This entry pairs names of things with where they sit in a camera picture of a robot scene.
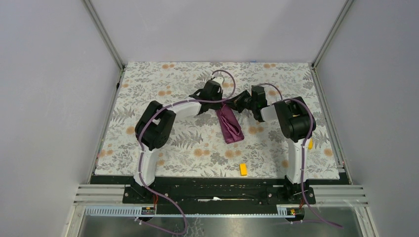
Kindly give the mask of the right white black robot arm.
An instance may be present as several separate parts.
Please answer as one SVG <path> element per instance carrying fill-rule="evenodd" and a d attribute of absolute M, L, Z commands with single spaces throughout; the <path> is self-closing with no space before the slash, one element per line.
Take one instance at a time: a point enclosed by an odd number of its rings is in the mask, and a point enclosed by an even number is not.
<path fill-rule="evenodd" d="M 316 122 L 306 103 L 301 97 L 285 99 L 268 104 L 262 86 L 254 86 L 251 92 L 229 99 L 225 103 L 231 109 L 242 112 L 249 110 L 258 122 L 277 120 L 280 131 L 288 144 L 289 167 L 284 177 L 283 186 L 267 188 L 269 204 L 315 204 L 314 191 L 304 175 L 307 167 L 306 155 Z"/>

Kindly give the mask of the purple satin napkin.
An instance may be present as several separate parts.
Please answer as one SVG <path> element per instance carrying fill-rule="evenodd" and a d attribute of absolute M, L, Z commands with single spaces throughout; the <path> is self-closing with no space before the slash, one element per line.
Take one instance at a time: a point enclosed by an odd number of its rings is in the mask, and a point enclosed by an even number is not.
<path fill-rule="evenodd" d="M 244 140 L 245 136 L 242 132 L 242 128 L 230 107 L 226 104 L 222 104 L 222 107 L 216 111 L 216 115 L 226 144 Z"/>

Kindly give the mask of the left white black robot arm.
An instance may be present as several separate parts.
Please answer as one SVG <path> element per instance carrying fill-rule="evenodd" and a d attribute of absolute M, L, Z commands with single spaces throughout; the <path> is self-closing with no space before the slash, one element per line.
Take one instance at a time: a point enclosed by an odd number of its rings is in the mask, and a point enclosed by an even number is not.
<path fill-rule="evenodd" d="M 204 88 L 191 94 L 186 100 L 164 106 L 151 101 L 135 127 L 139 142 L 139 160 L 133 181 L 125 189 L 123 203 L 155 204 L 159 198 L 168 202 L 185 199 L 226 199 L 232 194 L 225 185 L 217 182 L 192 178 L 157 178 L 156 163 L 158 149 L 166 144 L 176 120 L 200 115 L 208 110 L 220 109 L 225 99 L 222 97 L 220 78 L 212 78 Z"/>

